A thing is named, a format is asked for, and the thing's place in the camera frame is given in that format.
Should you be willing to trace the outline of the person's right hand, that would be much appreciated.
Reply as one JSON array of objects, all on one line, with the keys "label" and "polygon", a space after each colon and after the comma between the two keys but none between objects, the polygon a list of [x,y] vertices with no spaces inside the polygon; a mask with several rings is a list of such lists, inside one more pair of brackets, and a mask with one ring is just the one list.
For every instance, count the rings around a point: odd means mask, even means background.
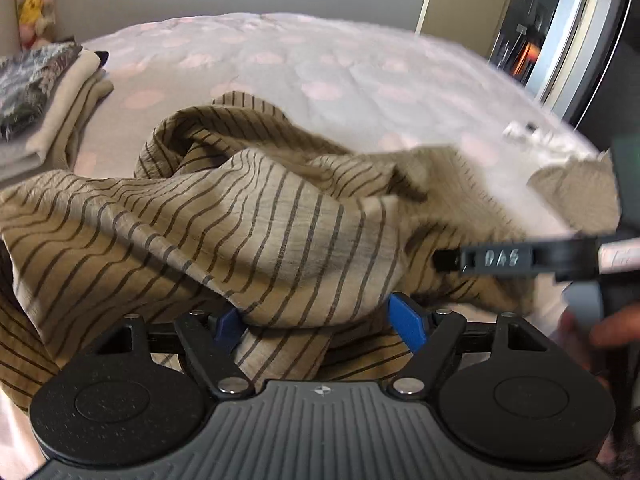
[{"label": "person's right hand", "polygon": [[[593,326],[588,334],[579,329],[570,310],[566,309],[551,338],[600,384],[610,388],[608,367],[597,362],[603,351],[624,348],[639,341],[639,305],[631,304]],[[617,479],[639,478],[639,445],[634,436],[624,444],[607,440],[598,457]]]}]

